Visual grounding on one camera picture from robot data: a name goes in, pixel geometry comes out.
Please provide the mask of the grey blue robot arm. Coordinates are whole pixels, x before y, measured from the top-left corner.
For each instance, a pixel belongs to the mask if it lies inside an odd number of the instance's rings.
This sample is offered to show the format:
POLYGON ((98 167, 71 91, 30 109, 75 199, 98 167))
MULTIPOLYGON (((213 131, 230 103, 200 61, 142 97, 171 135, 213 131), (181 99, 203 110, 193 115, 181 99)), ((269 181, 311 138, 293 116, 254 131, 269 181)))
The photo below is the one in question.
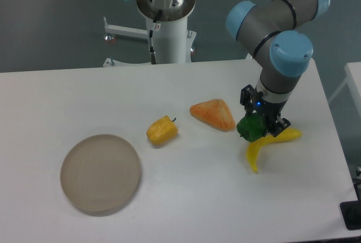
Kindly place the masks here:
MULTIPOLYGON (((195 0, 136 2, 146 20, 151 63, 185 63, 190 57, 187 20, 195 0)), ((271 0, 259 7, 242 1, 227 15, 229 34, 262 68, 257 84, 247 85, 240 93, 245 116, 236 128, 245 140, 278 136, 289 127, 281 110, 313 53, 311 41, 296 28, 325 13, 329 4, 330 0, 271 0)))

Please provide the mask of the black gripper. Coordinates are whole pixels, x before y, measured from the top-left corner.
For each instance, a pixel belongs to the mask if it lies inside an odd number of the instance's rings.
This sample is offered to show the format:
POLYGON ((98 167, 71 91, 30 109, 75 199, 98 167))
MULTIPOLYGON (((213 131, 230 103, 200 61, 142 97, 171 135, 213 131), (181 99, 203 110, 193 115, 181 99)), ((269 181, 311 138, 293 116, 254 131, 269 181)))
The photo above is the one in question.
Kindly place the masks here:
POLYGON ((252 85, 247 85, 240 93, 240 104, 246 113, 252 113, 252 120, 267 125, 267 132, 273 137, 290 126, 290 121, 280 115, 286 102, 287 93, 272 92, 262 83, 258 83, 255 90, 252 85))

